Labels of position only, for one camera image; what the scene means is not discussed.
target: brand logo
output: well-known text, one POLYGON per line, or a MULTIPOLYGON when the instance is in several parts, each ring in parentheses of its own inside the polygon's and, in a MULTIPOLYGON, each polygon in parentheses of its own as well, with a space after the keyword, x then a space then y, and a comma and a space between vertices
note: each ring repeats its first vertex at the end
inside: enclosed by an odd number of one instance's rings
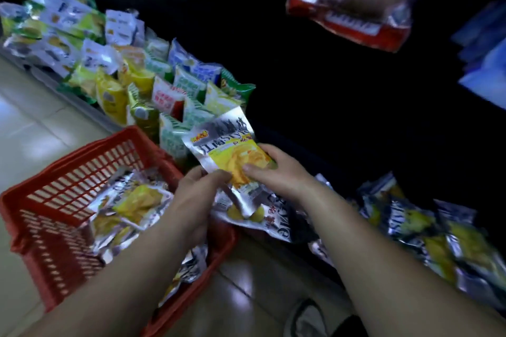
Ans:
POLYGON ((209 136, 209 134, 207 133, 207 131, 202 131, 197 136, 192 137, 191 138, 191 142, 196 143, 199 140, 201 140, 201 139, 203 139, 204 137, 207 137, 207 136, 209 136))

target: person's right hand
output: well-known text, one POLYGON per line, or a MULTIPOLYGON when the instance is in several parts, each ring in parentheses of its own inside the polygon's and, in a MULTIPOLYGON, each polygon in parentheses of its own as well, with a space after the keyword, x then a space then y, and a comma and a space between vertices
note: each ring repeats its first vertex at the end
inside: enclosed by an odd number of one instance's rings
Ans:
POLYGON ((244 173, 284 198, 300 202, 308 188, 316 181, 314 177, 297 160, 278 147, 270 144, 259 144, 259 147, 277 163, 277 168, 259 168, 245 164, 242 167, 244 173))

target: red shopping basket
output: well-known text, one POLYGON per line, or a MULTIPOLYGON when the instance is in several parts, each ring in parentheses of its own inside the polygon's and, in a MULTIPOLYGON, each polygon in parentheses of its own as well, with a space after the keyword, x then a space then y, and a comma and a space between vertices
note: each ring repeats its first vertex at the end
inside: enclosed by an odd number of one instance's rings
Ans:
MULTIPOLYGON (((11 251, 22 255, 47 312, 103 268, 77 228, 92 215, 87 205, 124 165, 157 167, 172 192, 183 176, 164 151, 131 126, 55 161, 0 196, 11 251)), ((155 312, 144 336, 163 333, 181 316, 237 242, 235 229, 224 223, 212 222, 207 237, 207 270, 155 312)))

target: person's left hand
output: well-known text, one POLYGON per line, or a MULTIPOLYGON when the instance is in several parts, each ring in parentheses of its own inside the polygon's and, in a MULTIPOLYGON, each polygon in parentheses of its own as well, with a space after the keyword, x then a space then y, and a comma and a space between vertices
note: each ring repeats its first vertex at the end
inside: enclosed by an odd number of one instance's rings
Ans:
POLYGON ((231 178, 232 175, 224 170, 207 174, 204 168, 198 166, 179 181, 174 199, 168 208, 170 215, 163 217, 180 222, 189 248, 205 240, 207 219, 216 192, 231 178))

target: tile floor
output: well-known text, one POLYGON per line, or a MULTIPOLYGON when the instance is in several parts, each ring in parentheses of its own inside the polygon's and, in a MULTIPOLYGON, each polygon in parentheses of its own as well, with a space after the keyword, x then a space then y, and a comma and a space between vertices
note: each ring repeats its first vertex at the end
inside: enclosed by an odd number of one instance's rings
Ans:
MULTIPOLYGON (((0 56, 0 192, 108 133, 0 56)), ((292 305, 313 297, 329 330, 351 312, 342 291, 273 257, 244 236, 201 297, 167 336, 281 336, 292 305)), ((0 336, 19 335, 43 314, 21 258, 0 221, 0 336)))

